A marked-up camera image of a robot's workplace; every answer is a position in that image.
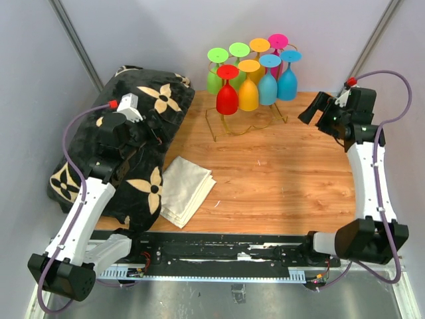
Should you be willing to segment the light blue wine glass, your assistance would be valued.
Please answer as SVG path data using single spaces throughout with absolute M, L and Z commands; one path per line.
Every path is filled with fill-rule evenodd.
M 278 95 L 278 84 L 272 69 L 281 64 L 281 59 L 274 54 L 265 54 L 260 57 L 260 64 L 266 71 L 258 83 L 259 101 L 261 105 L 270 106 L 276 102 Z

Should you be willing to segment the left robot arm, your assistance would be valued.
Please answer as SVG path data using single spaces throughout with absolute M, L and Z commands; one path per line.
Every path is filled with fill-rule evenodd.
M 37 282 L 42 309 L 44 291 L 70 300 L 83 301 L 98 275 L 119 259 L 134 263 L 142 246 L 127 235 L 114 233 L 88 251 L 93 230 L 108 202 L 129 171 L 129 160 L 144 146 L 169 140 L 156 110 L 141 115 L 135 108 L 116 110 L 104 116 L 99 144 L 87 167 L 80 172 L 77 198 L 60 231 L 41 255 L 33 254 L 28 269 Z

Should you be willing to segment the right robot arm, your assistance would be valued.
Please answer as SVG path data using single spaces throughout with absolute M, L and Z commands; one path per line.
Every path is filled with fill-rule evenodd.
M 339 97 L 319 92 L 298 118 L 316 123 L 319 131 L 343 141 L 355 185 L 355 218 L 334 233 L 310 231 L 301 248 L 301 259 L 319 264 L 325 255 L 356 262 L 385 265 L 392 260 L 389 239 L 400 249 L 409 237 L 406 225 L 397 221 L 384 171 L 385 137 L 372 123 L 377 93 L 353 86 Z

